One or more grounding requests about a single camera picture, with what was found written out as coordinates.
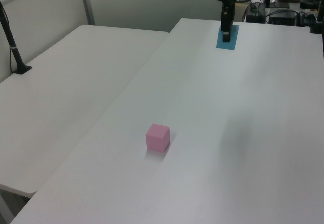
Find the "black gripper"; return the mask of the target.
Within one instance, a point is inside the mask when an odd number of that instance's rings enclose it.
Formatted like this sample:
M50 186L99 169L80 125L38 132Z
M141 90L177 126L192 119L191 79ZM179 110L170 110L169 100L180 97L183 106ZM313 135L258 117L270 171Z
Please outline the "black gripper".
M223 42L231 41L231 27L235 15L235 3L223 2L221 11L221 31L223 31Z

